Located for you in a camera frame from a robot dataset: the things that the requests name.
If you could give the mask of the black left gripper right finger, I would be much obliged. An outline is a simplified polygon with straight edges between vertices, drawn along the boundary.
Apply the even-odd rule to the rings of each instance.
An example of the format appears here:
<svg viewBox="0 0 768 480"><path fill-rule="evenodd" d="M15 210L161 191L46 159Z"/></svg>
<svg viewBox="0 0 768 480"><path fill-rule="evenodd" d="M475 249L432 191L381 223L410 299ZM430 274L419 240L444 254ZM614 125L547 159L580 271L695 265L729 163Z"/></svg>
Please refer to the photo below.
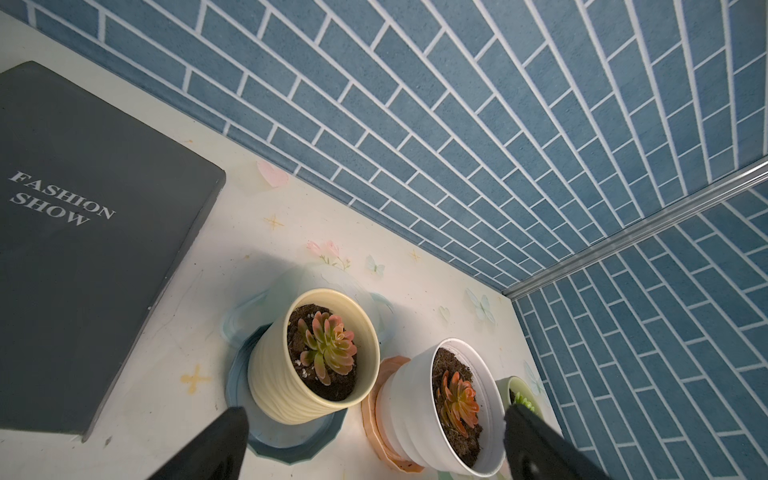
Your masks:
<svg viewBox="0 0 768 480"><path fill-rule="evenodd" d="M511 405L505 422L504 448L513 479L610 479L525 406Z"/></svg>

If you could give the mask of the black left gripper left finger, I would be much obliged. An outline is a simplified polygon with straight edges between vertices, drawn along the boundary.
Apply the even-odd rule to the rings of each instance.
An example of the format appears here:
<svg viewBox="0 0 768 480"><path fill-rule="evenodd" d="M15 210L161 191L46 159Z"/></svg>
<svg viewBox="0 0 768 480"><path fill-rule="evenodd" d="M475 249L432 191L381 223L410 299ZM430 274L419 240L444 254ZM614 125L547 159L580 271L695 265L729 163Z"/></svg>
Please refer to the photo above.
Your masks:
<svg viewBox="0 0 768 480"><path fill-rule="evenodd" d="M245 409L230 407L150 479L238 479L248 433Z"/></svg>

